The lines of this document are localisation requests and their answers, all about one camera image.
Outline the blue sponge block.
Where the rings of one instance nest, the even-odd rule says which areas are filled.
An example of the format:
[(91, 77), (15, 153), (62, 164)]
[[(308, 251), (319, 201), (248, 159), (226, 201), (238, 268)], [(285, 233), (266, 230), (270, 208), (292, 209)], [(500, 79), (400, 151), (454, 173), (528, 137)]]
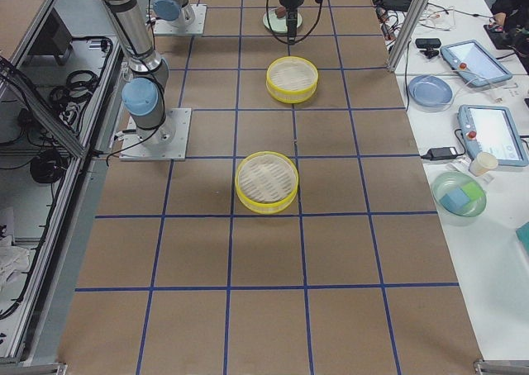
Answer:
[(464, 207), (470, 204), (469, 198), (462, 192), (460, 187), (454, 187), (445, 193), (439, 203), (452, 214), (460, 214)]

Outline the black webcam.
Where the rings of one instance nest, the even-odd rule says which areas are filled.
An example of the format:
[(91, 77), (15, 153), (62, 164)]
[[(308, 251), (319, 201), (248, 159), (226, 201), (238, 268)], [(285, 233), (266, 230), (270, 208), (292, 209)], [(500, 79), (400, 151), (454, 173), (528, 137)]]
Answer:
[(428, 59), (440, 54), (441, 41), (438, 38), (416, 38), (415, 45)]

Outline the black power adapter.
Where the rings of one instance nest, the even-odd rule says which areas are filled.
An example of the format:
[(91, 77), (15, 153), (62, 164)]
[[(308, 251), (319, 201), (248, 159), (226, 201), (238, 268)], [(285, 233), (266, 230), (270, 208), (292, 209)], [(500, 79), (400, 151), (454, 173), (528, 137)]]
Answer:
[(460, 153), (453, 146), (451, 147), (435, 147), (430, 148), (425, 154), (421, 156), (421, 159), (428, 161), (442, 161), (442, 160), (452, 160), (457, 159), (458, 157), (464, 155), (465, 153)]

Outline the yellow bamboo steamer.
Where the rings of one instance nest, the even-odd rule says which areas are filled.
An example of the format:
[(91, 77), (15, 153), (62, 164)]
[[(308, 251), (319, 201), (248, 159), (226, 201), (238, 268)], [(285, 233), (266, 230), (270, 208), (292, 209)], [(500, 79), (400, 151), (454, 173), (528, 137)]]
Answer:
[(261, 215), (285, 210), (297, 196), (298, 184), (293, 161), (273, 151), (250, 154), (236, 169), (235, 188), (241, 204)]
[(313, 63), (302, 57), (285, 56), (269, 65), (265, 86), (273, 99), (298, 104), (313, 96), (318, 80), (319, 73)]

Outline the green sponge block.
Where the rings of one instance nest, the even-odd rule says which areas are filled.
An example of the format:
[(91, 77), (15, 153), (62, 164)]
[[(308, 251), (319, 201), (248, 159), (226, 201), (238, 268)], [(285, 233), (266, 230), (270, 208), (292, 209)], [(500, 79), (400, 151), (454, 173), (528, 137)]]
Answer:
[(460, 189), (469, 198), (471, 202), (478, 201), (485, 196), (484, 190), (474, 180), (464, 185), (461, 185)]

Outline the light green plate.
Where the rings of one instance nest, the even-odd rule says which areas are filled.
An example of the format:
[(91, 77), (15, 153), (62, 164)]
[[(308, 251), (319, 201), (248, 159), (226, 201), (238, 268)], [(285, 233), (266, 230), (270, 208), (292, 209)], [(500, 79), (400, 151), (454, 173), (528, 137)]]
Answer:
[(264, 27), (267, 28), (269, 31), (273, 31), (277, 35), (286, 36), (287, 35), (287, 27), (286, 27), (286, 18), (287, 14), (284, 18), (277, 18), (274, 13), (274, 9), (270, 9), (267, 13), (263, 15), (262, 22), (264, 24)]

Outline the teach pendant tablet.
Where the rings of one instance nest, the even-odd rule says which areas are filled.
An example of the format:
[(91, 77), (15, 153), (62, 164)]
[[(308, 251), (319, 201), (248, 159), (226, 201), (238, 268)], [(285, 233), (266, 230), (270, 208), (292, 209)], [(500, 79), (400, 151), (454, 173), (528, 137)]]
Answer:
[(450, 68), (474, 87), (485, 87), (512, 78), (512, 73), (476, 40), (443, 45), (440, 53)]
[(487, 152), (501, 166), (528, 165), (528, 155), (507, 107), (462, 105), (457, 118), (466, 152), (471, 159), (480, 152)]

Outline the blue plate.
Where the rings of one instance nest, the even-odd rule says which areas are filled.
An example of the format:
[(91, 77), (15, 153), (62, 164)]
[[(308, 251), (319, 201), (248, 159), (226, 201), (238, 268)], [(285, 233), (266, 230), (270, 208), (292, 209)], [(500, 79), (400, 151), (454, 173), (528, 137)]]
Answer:
[(420, 75), (407, 84), (408, 93), (416, 104), (432, 110), (449, 106), (453, 92), (448, 83), (433, 75)]

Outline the paper cup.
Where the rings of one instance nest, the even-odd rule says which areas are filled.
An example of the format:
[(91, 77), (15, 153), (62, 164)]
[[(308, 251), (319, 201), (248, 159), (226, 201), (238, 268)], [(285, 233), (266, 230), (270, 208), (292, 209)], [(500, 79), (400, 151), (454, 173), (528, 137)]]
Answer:
[(469, 171), (476, 177), (481, 176), (498, 167), (498, 159), (489, 152), (479, 152), (472, 160)]

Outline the crumpled white cloth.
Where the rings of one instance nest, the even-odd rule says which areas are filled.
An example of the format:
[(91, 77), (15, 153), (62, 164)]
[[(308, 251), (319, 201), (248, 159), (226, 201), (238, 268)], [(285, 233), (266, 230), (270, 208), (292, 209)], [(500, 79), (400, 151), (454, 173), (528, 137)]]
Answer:
[(1, 290), (30, 269), (30, 250), (15, 245), (12, 207), (1, 210)]

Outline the far teach pendant tablet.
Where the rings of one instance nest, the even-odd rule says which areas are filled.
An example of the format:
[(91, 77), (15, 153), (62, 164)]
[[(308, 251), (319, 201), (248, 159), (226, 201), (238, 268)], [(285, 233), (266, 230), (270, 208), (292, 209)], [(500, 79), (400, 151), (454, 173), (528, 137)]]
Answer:
[(440, 53), (450, 68), (474, 87), (485, 87), (512, 78), (512, 73), (476, 40), (443, 45)]

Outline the near teach pendant tablet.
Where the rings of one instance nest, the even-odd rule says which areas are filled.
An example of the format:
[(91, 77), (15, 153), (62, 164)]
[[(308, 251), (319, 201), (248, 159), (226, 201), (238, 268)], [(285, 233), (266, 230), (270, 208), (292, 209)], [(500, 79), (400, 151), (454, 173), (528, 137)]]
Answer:
[(528, 155), (507, 107), (462, 105), (457, 118), (466, 152), (471, 159), (480, 152), (487, 152), (501, 166), (528, 165)]

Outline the aluminium frame post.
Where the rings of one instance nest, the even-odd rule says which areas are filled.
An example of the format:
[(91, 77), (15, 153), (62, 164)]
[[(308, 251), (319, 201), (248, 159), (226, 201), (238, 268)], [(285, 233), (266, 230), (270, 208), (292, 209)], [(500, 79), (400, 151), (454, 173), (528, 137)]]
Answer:
[(392, 51), (389, 53), (387, 70), (394, 72), (398, 63), (405, 53), (408, 42), (411, 40), (412, 33), (420, 20), (423, 10), (426, 8), (429, 0), (412, 0), (407, 14), (404, 18), (403, 25), (398, 33), (397, 39), (393, 43)]

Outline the green glass bowl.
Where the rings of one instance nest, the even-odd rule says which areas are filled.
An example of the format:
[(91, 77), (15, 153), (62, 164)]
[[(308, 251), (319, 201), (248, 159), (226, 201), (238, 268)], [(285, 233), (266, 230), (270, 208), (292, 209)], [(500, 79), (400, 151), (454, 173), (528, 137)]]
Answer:
[(476, 217), (486, 205), (485, 191), (476, 180), (456, 171), (439, 175), (431, 185), (433, 197), (445, 210), (456, 216)]

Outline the brown bun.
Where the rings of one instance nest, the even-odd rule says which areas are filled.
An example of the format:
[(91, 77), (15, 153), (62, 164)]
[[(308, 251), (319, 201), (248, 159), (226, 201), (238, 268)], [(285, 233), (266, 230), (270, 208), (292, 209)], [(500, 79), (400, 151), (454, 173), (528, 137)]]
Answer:
[(284, 18), (287, 14), (287, 11), (285, 7), (277, 7), (274, 10), (274, 13), (277, 18)]

